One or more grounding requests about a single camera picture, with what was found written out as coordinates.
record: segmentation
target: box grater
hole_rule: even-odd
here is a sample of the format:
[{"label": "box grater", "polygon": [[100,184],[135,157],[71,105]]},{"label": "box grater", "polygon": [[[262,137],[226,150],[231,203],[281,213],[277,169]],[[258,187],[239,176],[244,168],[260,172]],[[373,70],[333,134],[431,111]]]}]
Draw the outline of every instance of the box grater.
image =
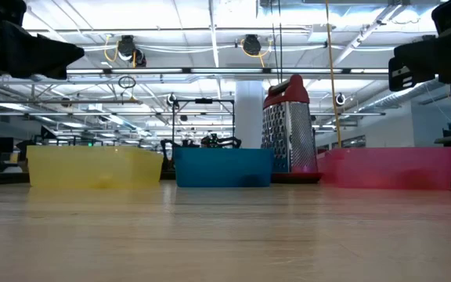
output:
[{"label": "box grater", "polygon": [[274,151],[273,172],[316,173],[309,96],[298,74],[269,89],[264,101],[262,148]]}]

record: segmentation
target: ceiling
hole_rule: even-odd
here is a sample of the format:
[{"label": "ceiling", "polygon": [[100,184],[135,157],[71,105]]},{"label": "ceiling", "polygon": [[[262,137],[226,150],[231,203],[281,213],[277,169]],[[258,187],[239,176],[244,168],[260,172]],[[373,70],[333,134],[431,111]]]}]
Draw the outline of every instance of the ceiling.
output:
[{"label": "ceiling", "polygon": [[[440,1],[330,1],[331,43],[327,48],[327,17],[324,1],[269,0],[27,0],[28,12],[23,27],[31,34],[43,34],[54,40],[73,43],[85,48],[86,56],[72,63],[70,69],[129,68],[121,59],[111,62],[115,42],[123,34],[135,36],[135,43],[147,58],[147,67],[262,67],[259,58],[246,56],[241,40],[246,34],[258,35],[262,44],[265,67],[328,68],[330,50],[336,68],[387,69],[394,47],[422,40],[424,35],[436,34],[431,11]],[[276,52],[272,40],[276,39]],[[354,48],[346,48],[351,43]],[[253,79],[242,75],[196,76],[185,74],[137,74],[137,86],[120,88],[119,76],[72,74],[68,81],[41,79],[16,80],[0,78],[0,90],[7,99],[54,100],[70,99],[112,100],[133,96],[141,104],[104,104],[100,110],[122,112],[166,111],[166,99],[173,93],[179,99],[201,97],[233,99],[236,81]],[[257,76],[265,89],[279,83],[275,75]],[[332,107],[331,80],[325,75],[305,75],[304,83],[311,99],[312,112],[327,112]],[[387,74],[337,75],[335,91],[348,101],[344,110],[352,110],[387,92]],[[28,107],[29,111],[81,112],[78,105],[62,107],[57,104]],[[219,104],[189,105],[188,111],[223,111]],[[0,107],[0,111],[9,111]],[[49,117],[53,121],[60,118]],[[83,124],[105,128],[96,117]],[[164,119],[157,117],[123,117],[141,129],[168,129]],[[326,124],[321,118],[318,124]],[[232,117],[189,117],[183,124],[230,124]],[[123,129],[124,125],[112,128]]]}]

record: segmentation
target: wooden table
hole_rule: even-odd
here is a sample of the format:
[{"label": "wooden table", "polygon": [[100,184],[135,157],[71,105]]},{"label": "wooden table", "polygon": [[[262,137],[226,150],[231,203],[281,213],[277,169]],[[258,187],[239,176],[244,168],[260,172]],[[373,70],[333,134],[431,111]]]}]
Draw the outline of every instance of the wooden table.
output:
[{"label": "wooden table", "polygon": [[0,281],[451,281],[451,192],[0,186]]}]

